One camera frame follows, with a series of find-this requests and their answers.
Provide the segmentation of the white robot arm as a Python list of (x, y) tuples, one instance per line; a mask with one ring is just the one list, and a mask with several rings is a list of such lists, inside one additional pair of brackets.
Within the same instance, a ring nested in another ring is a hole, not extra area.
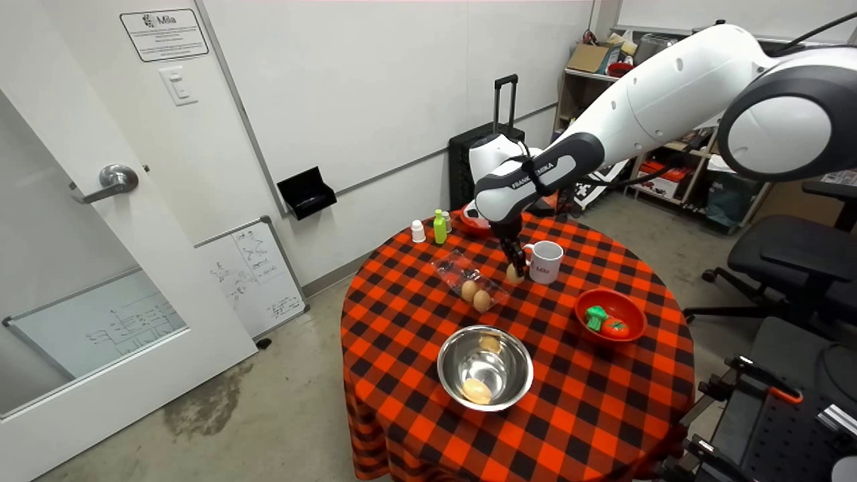
[(518, 213), (589, 172), (717, 121), (717, 154), (742, 177), (806, 180), (857, 166), (857, 47), (768, 55), (737, 25), (654, 54), (607, 85), (539, 154), (506, 160), (473, 187), (506, 260), (522, 271)]

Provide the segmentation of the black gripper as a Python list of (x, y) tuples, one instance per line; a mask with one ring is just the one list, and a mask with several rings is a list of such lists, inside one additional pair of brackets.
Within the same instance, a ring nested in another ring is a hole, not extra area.
[(502, 252), (502, 262), (506, 268), (517, 268), (517, 276), (528, 274), (528, 252), (522, 252), (524, 240), (522, 240), (522, 217), (510, 213), (508, 220), (492, 223), (489, 225), (492, 235), (501, 240), (501, 247), (506, 252), (514, 252), (517, 258), (510, 260)]

